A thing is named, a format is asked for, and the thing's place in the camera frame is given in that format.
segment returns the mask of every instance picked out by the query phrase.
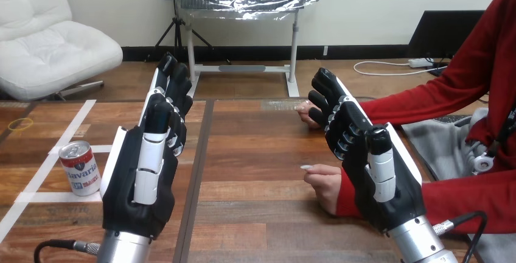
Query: wooden table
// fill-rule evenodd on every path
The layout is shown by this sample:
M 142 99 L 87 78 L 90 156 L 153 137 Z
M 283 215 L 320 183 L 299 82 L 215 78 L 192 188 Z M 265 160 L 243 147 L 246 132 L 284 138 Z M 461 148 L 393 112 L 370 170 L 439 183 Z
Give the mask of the wooden table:
M 339 162 L 321 132 L 299 121 L 293 111 L 298 102 L 194 103 L 172 186 L 176 205 L 153 243 L 150 262 L 399 262 L 388 239 L 366 222 L 337 219 L 318 206 L 299 166 Z M 70 195 L 59 162 L 48 166 L 49 152 L 72 130 L 71 140 L 104 146 L 95 147 L 102 172 L 117 126 L 132 128 L 143 103 L 96 102 L 77 121 L 87 104 L 38 103 L 26 112 L 34 124 L 0 144 L 0 225 L 9 230 L 0 243 L 0 262 L 32 262 L 36 245 L 48 239 L 101 241 L 102 203 L 98 197 L 83 202 Z M 69 128 L 77 122 L 77 128 Z M 20 208 L 21 215 L 15 215 Z M 460 261 L 467 245 L 444 242 Z M 42 258 L 94 262 L 67 250 L 44 250 Z

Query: robotic hand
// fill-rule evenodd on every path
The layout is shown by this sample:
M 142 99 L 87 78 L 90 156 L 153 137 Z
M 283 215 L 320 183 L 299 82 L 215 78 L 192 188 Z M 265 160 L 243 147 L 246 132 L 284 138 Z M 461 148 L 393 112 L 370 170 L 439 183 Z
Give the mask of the robotic hand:
M 98 263 L 146 262 L 174 207 L 172 181 L 192 106 L 187 68 L 167 54 L 156 68 L 139 125 L 119 127 L 102 177 L 106 230 Z
M 391 124 L 373 126 L 351 93 L 330 71 L 312 80 L 309 116 L 355 188 L 355 203 L 377 230 L 394 239 L 404 262 L 457 262 L 431 224 L 420 173 Z

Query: bavaria can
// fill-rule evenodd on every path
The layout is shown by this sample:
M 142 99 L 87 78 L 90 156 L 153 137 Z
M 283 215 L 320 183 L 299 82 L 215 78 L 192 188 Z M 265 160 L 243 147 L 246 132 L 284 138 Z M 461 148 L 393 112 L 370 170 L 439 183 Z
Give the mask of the bavaria can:
M 100 189 L 100 172 L 89 143 L 70 142 L 59 150 L 59 160 L 75 195 L 86 196 Z

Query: chair cushion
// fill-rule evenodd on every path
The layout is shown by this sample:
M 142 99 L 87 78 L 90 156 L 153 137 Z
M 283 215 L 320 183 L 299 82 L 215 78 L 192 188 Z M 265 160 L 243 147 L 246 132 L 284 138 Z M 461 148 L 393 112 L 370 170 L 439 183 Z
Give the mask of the chair cushion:
M 56 93 L 122 61 L 120 46 L 99 30 L 73 21 L 0 41 L 0 87 L 19 100 Z
M 71 19 L 67 0 L 0 0 L 0 41 L 27 36 Z

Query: metal stand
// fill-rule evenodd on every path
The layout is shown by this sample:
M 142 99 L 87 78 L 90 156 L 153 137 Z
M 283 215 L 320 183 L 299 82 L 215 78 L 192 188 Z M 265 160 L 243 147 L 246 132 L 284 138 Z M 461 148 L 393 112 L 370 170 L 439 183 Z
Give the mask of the metal stand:
M 190 97 L 194 97 L 197 88 L 198 77 L 201 72 L 281 72 L 285 73 L 287 79 L 287 89 L 289 97 L 299 97 L 298 83 L 296 81 L 296 57 L 298 53 L 298 11 L 295 11 L 294 23 L 292 25 L 292 47 L 290 53 L 290 65 L 285 66 L 265 66 L 265 65 L 221 65 L 221 66 L 204 66 L 195 64 L 194 56 L 194 39 L 193 35 L 198 34 L 193 30 L 192 24 L 186 25 L 188 33 L 188 62 L 190 67 L 190 79 L 192 88 L 188 92 Z
M 154 49 L 151 51 L 151 53 L 149 53 L 147 55 L 147 58 L 144 60 L 145 62 L 150 61 L 152 56 L 156 53 L 156 50 L 158 50 L 159 45 L 161 44 L 161 42 L 163 41 L 165 36 L 170 32 L 170 30 L 172 29 L 173 26 L 175 26 L 175 30 L 174 30 L 175 32 L 174 32 L 174 50 L 173 50 L 172 54 L 174 55 L 175 58 L 178 58 L 176 55 L 176 49 L 179 48 L 180 52 L 183 51 L 183 43 L 181 41 L 181 25 L 186 26 L 186 23 L 181 18 L 178 17 L 177 3 L 176 3 L 176 0 L 173 0 L 173 1 L 174 1 L 174 18 L 172 18 L 172 22 L 170 23 L 167 30 L 165 30 L 163 35 L 161 35 L 161 38 L 159 39 L 159 41 L 156 43 L 156 45 L 154 45 Z M 192 30 L 192 33 L 197 38 L 199 38 L 199 40 L 201 40 L 210 49 L 211 52 L 217 53 L 222 59 L 224 59 L 225 62 L 227 62 L 228 65 L 231 65 L 231 61 L 229 61 L 227 59 L 227 57 L 224 57 L 223 55 L 218 53 L 215 50 L 215 48 L 213 46 L 211 46 L 210 43 L 208 43 L 208 41 L 206 41 L 201 35 L 199 35 L 199 33 L 197 33 L 194 30 Z
M 104 81 L 103 80 L 99 80 L 98 82 L 85 83 L 83 85 L 77 85 L 75 88 L 65 89 L 64 91 L 60 91 L 57 94 L 55 94 L 54 99 L 66 100 L 65 99 L 66 96 L 78 93 L 80 91 L 84 91 L 86 89 L 94 88 L 94 87 L 97 87 L 97 86 L 98 87 L 103 87 L 104 86 Z

